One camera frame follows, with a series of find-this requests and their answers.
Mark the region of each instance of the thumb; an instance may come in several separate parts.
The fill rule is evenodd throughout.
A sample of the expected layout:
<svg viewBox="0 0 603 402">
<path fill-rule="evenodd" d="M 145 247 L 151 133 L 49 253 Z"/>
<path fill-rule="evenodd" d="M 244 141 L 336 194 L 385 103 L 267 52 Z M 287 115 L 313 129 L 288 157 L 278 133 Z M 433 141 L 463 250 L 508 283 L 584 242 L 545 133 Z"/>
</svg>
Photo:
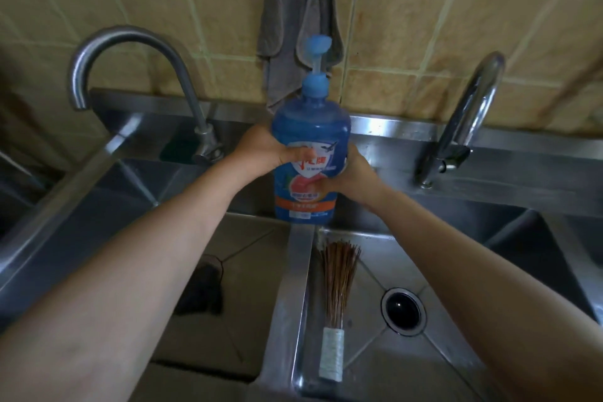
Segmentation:
<svg viewBox="0 0 603 402">
<path fill-rule="evenodd" d="M 280 155 L 280 163 L 287 164 L 289 162 L 299 161 L 311 161 L 317 157 L 314 148 L 308 148 L 307 146 L 296 146 L 286 148 Z"/>
<path fill-rule="evenodd" d="M 310 183 L 307 186 L 308 191 L 313 194 L 327 194 L 330 192 L 339 192 L 337 189 L 337 179 L 335 178 L 323 178 L 322 180 Z"/>
</svg>

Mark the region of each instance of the bottle label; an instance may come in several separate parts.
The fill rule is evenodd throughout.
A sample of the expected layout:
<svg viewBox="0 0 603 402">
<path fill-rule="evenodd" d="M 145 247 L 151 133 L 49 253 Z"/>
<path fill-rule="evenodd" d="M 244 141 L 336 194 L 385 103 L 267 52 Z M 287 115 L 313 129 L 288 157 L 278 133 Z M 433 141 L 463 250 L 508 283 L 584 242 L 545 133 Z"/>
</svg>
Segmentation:
<svg viewBox="0 0 603 402">
<path fill-rule="evenodd" d="M 288 211 L 289 218 L 311 220 L 329 215 L 335 208 L 336 193 L 313 193 L 309 186 L 322 178 L 334 177 L 345 164 L 346 151 L 337 141 L 294 141 L 287 146 L 314 148 L 317 157 L 291 162 L 275 171 L 276 207 Z"/>
</svg>

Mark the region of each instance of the gray towel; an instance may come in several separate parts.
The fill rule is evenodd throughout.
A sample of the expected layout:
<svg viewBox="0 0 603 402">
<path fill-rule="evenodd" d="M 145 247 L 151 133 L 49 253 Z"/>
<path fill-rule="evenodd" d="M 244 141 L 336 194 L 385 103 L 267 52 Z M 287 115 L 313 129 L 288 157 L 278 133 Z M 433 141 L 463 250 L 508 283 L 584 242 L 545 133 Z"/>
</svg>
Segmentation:
<svg viewBox="0 0 603 402">
<path fill-rule="evenodd" d="M 335 0 L 264 0 L 258 56 L 264 60 L 269 110 L 275 111 L 282 99 L 301 88 L 312 67 L 306 40 L 315 34 L 333 39 L 322 64 L 329 70 L 344 56 Z"/>
</svg>

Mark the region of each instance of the gooseneck faucet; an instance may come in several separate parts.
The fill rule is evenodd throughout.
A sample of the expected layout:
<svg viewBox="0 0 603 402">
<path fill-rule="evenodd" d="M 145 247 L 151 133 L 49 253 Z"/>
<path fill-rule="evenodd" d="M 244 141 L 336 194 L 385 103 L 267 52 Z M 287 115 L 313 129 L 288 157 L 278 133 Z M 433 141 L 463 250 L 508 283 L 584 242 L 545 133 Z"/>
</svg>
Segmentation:
<svg viewBox="0 0 603 402">
<path fill-rule="evenodd" d="M 471 142 L 484 122 L 505 72 L 505 56 L 487 55 L 475 69 L 440 140 L 419 163 L 415 174 L 421 188 L 431 188 L 437 173 L 457 169 L 472 153 Z"/>
<path fill-rule="evenodd" d="M 222 145 L 216 138 L 214 127 L 207 122 L 203 114 L 185 62 L 166 40 L 147 29 L 133 25 L 116 25 L 101 29 L 82 42 L 73 54 L 68 73 L 69 100 L 72 107 L 80 111 L 90 108 L 88 77 L 94 61 L 104 50 L 125 42 L 143 43 L 155 48 L 167 58 L 176 71 L 176 76 L 197 124 L 195 132 L 201 144 L 195 154 L 195 159 L 203 158 L 209 162 L 222 159 L 224 155 Z"/>
</svg>

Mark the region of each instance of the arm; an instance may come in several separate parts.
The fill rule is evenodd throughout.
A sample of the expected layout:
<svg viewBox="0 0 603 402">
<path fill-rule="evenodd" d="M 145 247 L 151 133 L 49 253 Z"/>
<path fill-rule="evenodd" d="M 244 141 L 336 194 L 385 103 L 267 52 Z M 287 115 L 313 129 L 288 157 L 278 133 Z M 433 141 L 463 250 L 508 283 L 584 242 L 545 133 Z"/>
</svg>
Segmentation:
<svg viewBox="0 0 603 402">
<path fill-rule="evenodd" d="M 0 394 L 14 402 L 126 401 L 234 195 L 315 156 L 262 126 L 234 154 L 118 233 L 0 339 Z"/>
<path fill-rule="evenodd" d="M 577 307 L 386 186 L 352 145 L 346 170 L 314 187 L 341 192 L 385 222 L 511 395 L 603 399 L 603 330 Z"/>
</svg>

